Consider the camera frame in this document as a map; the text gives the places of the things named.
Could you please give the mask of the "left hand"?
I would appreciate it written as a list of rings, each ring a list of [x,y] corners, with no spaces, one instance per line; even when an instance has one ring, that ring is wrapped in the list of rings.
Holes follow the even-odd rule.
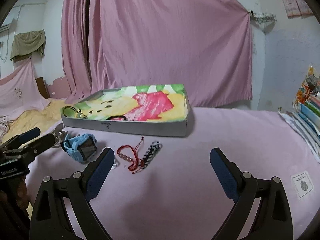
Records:
[[[26,210],[29,206],[26,176],[1,180],[1,204]]]

